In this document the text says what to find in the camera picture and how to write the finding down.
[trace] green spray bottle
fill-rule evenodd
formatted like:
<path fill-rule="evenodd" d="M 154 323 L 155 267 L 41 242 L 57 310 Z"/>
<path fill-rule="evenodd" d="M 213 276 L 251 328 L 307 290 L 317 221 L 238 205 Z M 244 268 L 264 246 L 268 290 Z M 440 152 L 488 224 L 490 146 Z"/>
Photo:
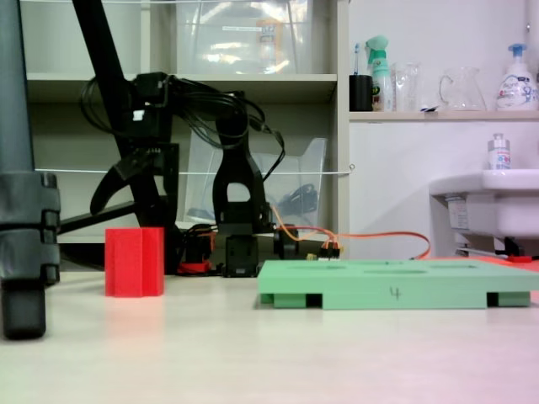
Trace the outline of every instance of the green spray bottle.
<path fill-rule="evenodd" d="M 372 75 L 372 109 L 374 111 L 390 112 L 393 111 L 395 104 L 391 71 L 386 59 L 387 44 L 389 44 L 389 40 L 383 35 L 370 38 L 366 42 Z"/>

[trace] black tripod leg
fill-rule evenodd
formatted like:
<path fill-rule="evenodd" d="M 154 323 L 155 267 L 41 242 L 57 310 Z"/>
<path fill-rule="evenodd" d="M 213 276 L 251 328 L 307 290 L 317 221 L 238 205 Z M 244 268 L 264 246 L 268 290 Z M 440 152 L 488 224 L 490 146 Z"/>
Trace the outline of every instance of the black tripod leg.
<path fill-rule="evenodd" d="M 0 289 L 3 335 L 45 333 L 45 284 L 59 278 L 56 179 L 34 173 L 19 0 L 0 2 Z"/>

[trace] orange cable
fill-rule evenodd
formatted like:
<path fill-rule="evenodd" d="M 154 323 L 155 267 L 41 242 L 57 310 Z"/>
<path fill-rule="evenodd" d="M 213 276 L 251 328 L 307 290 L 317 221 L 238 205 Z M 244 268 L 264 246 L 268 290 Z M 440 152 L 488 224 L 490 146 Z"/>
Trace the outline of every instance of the orange cable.
<path fill-rule="evenodd" d="M 343 237 L 343 238 L 379 238 L 379 237 L 395 237 L 395 236 L 417 237 L 427 242 L 427 249 L 423 251 L 417 257 L 414 257 L 414 259 L 423 259 L 423 258 L 426 258 L 430 254 L 429 238 L 421 233 L 416 233 L 415 231 L 387 231 L 383 233 L 370 233 L 370 234 L 369 233 L 367 234 L 338 234 L 337 236 Z"/>
<path fill-rule="evenodd" d="M 322 227 L 316 227 L 316 226 L 287 226 L 287 225 L 285 225 L 285 223 L 281 219 L 277 209 L 274 206 L 272 206 L 271 209 L 273 210 L 275 218 L 279 222 L 279 226 L 280 226 L 279 229 L 282 229 L 286 233 L 286 235 L 290 239 L 294 240 L 295 242 L 303 242 L 303 241 L 307 240 L 310 236 L 312 236 L 313 234 L 316 234 L 316 233 L 324 233 L 326 236 L 328 236 L 328 238 L 330 240 L 335 240 L 337 238 L 332 231 L 329 231 L 327 229 L 323 229 Z M 311 231 L 310 233 L 306 234 L 303 237 L 296 237 L 292 233 L 289 232 L 289 229 L 290 230 L 292 230 L 292 229 L 314 230 L 314 231 Z"/>

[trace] handwritten number 4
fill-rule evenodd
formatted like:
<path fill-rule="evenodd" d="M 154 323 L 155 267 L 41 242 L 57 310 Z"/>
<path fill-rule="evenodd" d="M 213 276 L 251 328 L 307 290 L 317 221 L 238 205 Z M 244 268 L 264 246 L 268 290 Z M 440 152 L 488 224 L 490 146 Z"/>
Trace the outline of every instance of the handwritten number 4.
<path fill-rule="evenodd" d="M 389 288 L 389 293 L 397 300 L 402 296 L 401 291 L 398 288 Z"/>

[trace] green board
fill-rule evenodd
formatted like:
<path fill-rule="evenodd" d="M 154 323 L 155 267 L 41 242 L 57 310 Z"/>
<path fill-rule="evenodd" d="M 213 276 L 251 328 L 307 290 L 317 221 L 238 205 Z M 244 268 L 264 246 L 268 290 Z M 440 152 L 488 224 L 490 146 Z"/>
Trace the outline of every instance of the green board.
<path fill-rule="evenodd" d="M 275 308 L 472 309 L 529 306 L 539 274 L 462 259 L 266 261 L 258 286 Z"/>

